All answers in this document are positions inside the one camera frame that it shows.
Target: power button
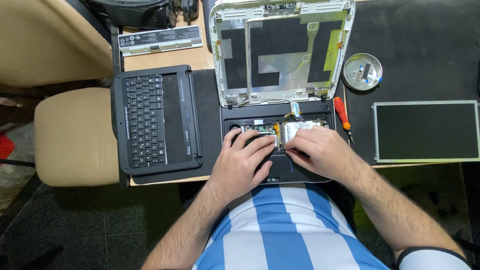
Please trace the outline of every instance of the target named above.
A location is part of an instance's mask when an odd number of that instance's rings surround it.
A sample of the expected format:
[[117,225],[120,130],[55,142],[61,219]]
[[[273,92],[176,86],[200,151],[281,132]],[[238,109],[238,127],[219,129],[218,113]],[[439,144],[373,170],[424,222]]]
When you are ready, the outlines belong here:
[[190,124],[192,122],[192,116],[190,115],[190,109],[185,108],[185,119],[187,120],[187,124]]

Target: hand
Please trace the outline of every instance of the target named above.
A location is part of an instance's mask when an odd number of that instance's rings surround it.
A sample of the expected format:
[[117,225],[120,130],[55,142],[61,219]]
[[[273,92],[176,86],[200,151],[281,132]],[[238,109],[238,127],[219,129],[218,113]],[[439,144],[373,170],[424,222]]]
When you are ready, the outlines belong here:
[[205,184],[205,187],[213,191],[215,196],[222,197],[225,204],[251,191],[268,176],[272,167],[272,162],[267,161],[255,173],[260,162],[275,148],[275,137],[264,136],[255,139],[243,148],[246,141],[258,136],[259,132],[245,131],[232,145],[232,139],[239,133],[241,129],[237,128],[225,135],[222,151],[216,160],[210,179]]
[[296,164],[342,184],[367,165],[336,131],[321,126],[298,130],[285,149]]

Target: orange screwdriver handle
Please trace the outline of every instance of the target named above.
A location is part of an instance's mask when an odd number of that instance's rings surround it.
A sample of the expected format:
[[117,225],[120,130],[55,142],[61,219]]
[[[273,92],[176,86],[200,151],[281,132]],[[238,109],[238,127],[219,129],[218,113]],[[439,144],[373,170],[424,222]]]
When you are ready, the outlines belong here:
[[343,129],[348,130],[350,129],[350,123],[348,122],[347,113],[345,112],[345,105],[343,105],[343,101],[340,97],[336,97],[333,99],[335,110],[338,113],[338,117],[342,121]]

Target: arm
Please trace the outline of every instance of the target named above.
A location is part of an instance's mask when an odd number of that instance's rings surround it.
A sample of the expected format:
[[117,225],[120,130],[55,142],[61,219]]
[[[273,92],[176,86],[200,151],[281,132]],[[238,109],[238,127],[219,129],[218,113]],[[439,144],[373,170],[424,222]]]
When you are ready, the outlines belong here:
[[285,148],[300,166],[336,180],[353,192],[396,258],[406,248],[418,246],[446,248],[464,256],[435,220],[379,176],[337,132],[314,126],[298,131]]
[[250,130],[239,135],[232,145],[233,137],[240,132],[240,129],[232,130],[225,136],[210,179],[150,253],[142,270],[191,269],[223,208],[267,177],[271,161],[257,172],[255,169],[275,148],[275,138],[262,137],[243,148],[248,139],[259,134]]

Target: screwdriver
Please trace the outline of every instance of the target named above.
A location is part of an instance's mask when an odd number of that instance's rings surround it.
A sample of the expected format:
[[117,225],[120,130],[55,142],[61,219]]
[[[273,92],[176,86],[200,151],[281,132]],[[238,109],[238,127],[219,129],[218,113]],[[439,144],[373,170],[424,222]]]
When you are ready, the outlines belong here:
[[347,113],[345,112],[345,105],[340,97],[333,99],[335,105],[335,111],[338,114],[338,117],[342,121],[343,129],[347,132],[348,139],[353,143],[353,135],[351,125],[348,122]]

